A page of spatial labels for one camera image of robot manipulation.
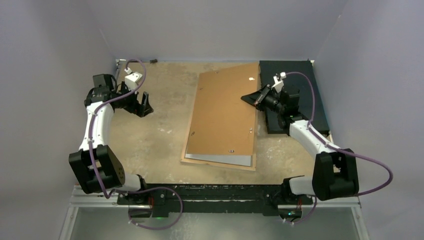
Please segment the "brown backing board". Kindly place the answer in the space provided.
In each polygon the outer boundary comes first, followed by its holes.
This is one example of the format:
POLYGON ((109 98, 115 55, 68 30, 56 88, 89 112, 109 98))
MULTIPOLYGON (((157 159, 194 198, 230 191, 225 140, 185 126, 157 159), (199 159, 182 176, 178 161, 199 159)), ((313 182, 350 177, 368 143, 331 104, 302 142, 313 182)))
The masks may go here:
POLYGON ((258 76, 258 62, 199 75, 188 154, 253 155, 257 113, 241 97, 258 90, 258 76))

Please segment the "printed photo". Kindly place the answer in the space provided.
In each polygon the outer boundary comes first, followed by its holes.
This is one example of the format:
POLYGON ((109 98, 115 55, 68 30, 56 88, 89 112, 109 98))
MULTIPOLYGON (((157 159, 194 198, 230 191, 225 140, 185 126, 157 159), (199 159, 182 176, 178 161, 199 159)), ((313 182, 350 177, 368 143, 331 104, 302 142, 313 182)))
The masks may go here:
POLYGON ((218 155, 218 154, 189 154, 186 153, 184 155, 186 159, 192 160, 201 160, 208 161, 214 163, 222 163, 222 164, 231 164, 231 165, 239 165, 239 166, 252 166, 252 155, 218 155))

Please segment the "picture frame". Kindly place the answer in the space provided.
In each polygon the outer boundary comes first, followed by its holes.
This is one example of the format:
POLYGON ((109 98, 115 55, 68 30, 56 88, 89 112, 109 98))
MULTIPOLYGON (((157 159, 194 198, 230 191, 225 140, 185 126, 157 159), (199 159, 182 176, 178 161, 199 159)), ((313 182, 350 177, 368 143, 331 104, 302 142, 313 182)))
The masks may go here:
POLYGON ((196 121, 191 116, 180 162, 254 172, 257 166, 257 123, 258 114, 256 112, 237 119, 218 117, 207 123, 196 121), (185 154, 250 155, 252 156, 252 165, 248 167, 195 160, 185 158, 185 154))

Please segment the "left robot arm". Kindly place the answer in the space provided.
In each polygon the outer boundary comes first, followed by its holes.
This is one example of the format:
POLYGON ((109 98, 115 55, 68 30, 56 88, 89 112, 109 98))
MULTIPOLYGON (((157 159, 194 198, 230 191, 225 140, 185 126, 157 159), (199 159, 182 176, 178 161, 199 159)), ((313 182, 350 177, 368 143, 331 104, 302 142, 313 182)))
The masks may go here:
POLYGON ((138 205, 146 203, 149 191, 144 179, 129 174, 109 146, 110 127, 116 109, 123 109, 140 118, 153 113, 149 94, 143 92, 138 101, 138 89, 145 76, 130 72, 121 84, 111 74, 93 76, 94 87, 84 100, 87 113, 85 133, 78 151, 68 157, 70 167, 86 194, 130 192, 129 197, 138 205))

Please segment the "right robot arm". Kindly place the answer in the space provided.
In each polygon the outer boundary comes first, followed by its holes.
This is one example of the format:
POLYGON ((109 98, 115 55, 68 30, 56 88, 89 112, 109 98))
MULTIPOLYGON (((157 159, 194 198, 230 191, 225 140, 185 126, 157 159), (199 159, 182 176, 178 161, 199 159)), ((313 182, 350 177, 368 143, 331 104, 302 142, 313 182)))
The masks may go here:
POLYGON ((283 180, 280 196, 288 204, 300 195, 316 196, 321 201, 350 197, 359 192, 356 158, 349 148, 337 151, 299 111, 300 91, 284 86, 281 91, 266 85, 243 95, 241 100, 258 111, 277 114, 280 128, 300 143, 314 158, 312 176, 295 176, 283 180))

